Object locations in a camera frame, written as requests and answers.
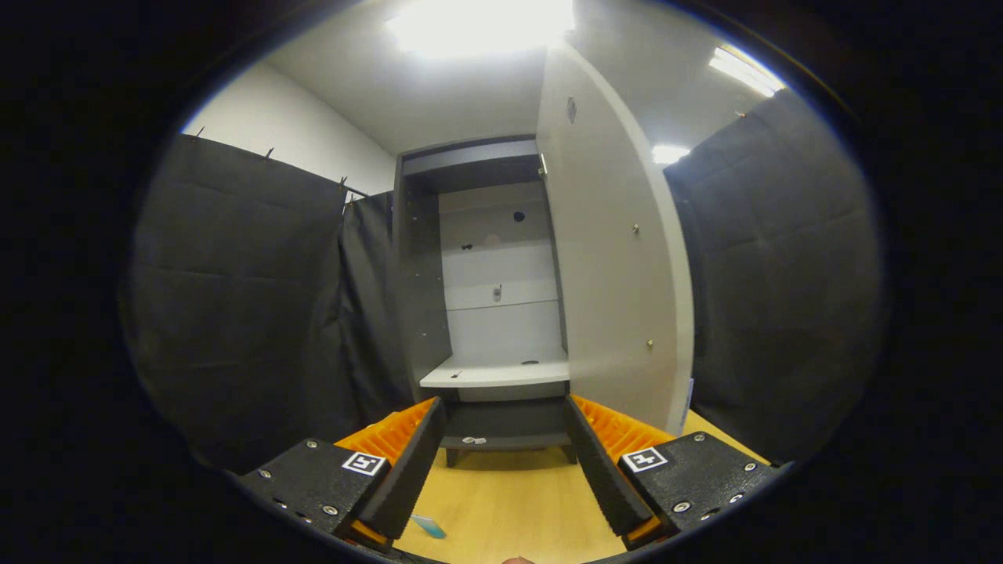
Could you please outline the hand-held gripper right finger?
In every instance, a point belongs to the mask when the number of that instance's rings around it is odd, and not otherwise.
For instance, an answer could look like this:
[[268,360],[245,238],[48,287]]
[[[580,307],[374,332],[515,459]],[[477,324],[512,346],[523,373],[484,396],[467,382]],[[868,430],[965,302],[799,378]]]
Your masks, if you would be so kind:
[[713,433],[671,436],[570,394],[563,420],[599,510],[627,549],[700,528],[787,475]]

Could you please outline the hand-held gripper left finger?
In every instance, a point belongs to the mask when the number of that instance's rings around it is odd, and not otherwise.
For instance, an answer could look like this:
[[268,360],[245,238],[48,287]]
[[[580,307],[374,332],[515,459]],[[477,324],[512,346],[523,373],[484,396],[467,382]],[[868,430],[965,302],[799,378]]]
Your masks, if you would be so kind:
[[237,476],[252,500],[308,530],[362,547],[404,535],[444,438],[440,397],[337,442],[307,438]]

